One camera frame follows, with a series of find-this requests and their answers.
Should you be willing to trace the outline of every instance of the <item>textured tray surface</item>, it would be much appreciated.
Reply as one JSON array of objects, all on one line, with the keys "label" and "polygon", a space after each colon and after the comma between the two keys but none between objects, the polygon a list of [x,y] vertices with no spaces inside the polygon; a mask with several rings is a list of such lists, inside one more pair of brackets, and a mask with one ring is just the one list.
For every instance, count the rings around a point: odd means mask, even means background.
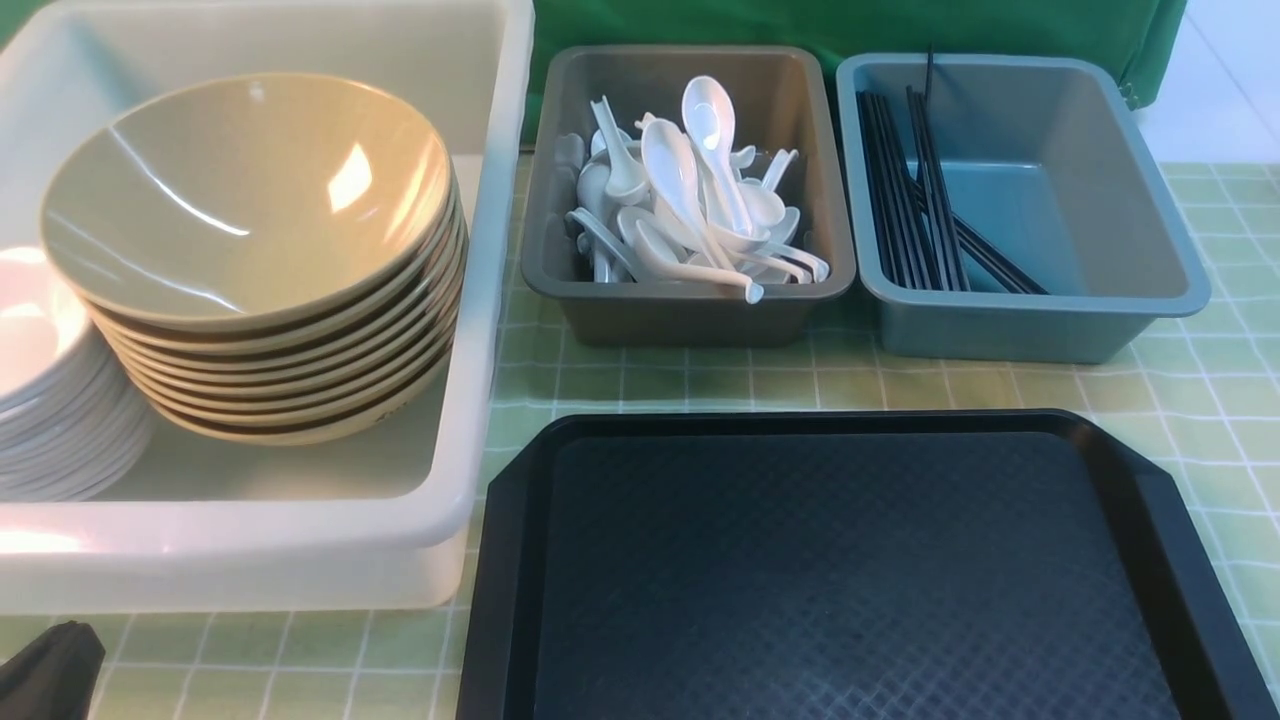
[{"label": "textured tray surface", "polygon": [[580,439],[554,477],[539,719],[1179,716],[1055,436]]}]

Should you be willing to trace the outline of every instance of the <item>gray plastic bin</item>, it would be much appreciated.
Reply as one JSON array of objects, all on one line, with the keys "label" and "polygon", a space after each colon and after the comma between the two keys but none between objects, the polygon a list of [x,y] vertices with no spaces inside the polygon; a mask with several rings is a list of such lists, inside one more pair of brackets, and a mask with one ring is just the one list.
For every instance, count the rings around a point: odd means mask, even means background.
[{"label": "gray plastic bin", "polygon": [[1160,169],[1111,78],[1065,59],[937,55],[929,119],[954,210],[1048,296],[908,290],[882,270],[856,91],[888,96],[909,164],[905,88],[924,55],[873,54],[836,73],[861,279],[897,355],[1105,363],[1157,318],[1198,313],[1210,284]]},{"label": "gray plastic bin", "polygon": [[[623,129],[645,111],[680,122],[685,85],[718,79],[733,100],[733,145],[796,149],[780,195],[801,211],[795,245],[831,264],[831,277],[808,286],[768,286],[756,305],[741,291],[701,283],[596,284],[575,251],[576,229],[564,213],[576,205],[576,177],[556,161],[557,140],[590,138],[588,102],[602,95]],[[759,176],[768,158],[750,172]],[[556,56],[547,79],[538,147],[525,213],[521,272],[529,287],[559,301],[573,336],[595,346],[778,346],[804,332],[815,305],[854,282],[852,238],[840,159],[813,55],[791,47],[596,46]]]}]

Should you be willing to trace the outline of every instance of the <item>blue-gray plastic bin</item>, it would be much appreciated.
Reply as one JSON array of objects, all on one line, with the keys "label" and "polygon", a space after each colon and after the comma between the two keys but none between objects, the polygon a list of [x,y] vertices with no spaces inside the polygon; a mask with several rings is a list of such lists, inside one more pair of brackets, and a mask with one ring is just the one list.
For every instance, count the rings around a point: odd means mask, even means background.
[{"label": "blue-gray plastic bin", "polygon": [[890,281],[856,92],[888,97],[914,165],[905,88],[924,90],[925,63],[923,54],[870,54],[836,72],[854,245],[887,351],[1096,364],[1157,318],[1204,307],[1204,268],[1120,92],[1100,68],[1068,59],[937,55],[929,99],[952,209],[1050,295],[1004,292],[968,259],[979,292]]}]

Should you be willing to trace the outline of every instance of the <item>chopsticks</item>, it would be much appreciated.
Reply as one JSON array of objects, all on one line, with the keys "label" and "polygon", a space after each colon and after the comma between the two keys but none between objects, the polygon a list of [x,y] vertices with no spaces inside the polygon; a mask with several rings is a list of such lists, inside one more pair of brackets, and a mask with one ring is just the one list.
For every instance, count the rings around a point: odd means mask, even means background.
[{"label": "chopsticks", "polygon": [[1048,295],[951,208],[928,117],[932,49],[924,87],[924,92],[906,88],[916,150],[915,178],[908,172],[888,97],[872,91],[856,95],[881,270],[895,284],[910,290],[969,292],[973,287],[963,259],[968,255],[1007,292]]}]

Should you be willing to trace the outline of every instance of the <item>container rim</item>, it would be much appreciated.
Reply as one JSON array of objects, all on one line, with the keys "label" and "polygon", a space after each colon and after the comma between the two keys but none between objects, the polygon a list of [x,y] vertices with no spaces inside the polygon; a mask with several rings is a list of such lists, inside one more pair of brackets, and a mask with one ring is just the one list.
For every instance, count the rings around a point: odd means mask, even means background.
[{"label": "container rim", "polygon": [[[845,165],[850,169],[865,167],[863,152],[861,120],[852,108],[856,92],[854,74],[859,68],[872,64],[924,65],[928,54],[924,53],[867,53],[842,61],[836,69],[836,99],[845,118],[844,136]],[[877,300],[895,305],[915,307],[950,307],[961,310],[984,310],[996,313],[1089,313],[1098,315],[1139,315],[1149,318],[1185,318],[1194,315],[1208,305],[1212,287],[1199,260],[1187,225],[1181,219],[1178,204],[1147,147],[1137,123],[1120,96],[1111,76],[1098,65],[1073,58],[1042,58],[1019,55],[964,55],[937,54],[934,64],[952,67],[1038,67],[1070,68],[1087,73],[1102,90],[1107,106],[1111,109],[1120,132],[1133,150],[1133,159],[1143,178],[1143,184],[1151,193],[1152,202],[1160,215],[1161,224],[1169,238],[1179,266],[1187,278],[1187,290],[1172,297],[1129,297],[1129,296],[1065,296],[1065,295],[1010,295],[1004,292],[951,293],[932,290],[910,290],[888,279],[881,268],[879,249],[874,237],[854,232],[854,246],[863,266],[861,281]],[[851,218],[869,214],[870,193],[867,181],[858,172],[849,173],[846,192]]]}]

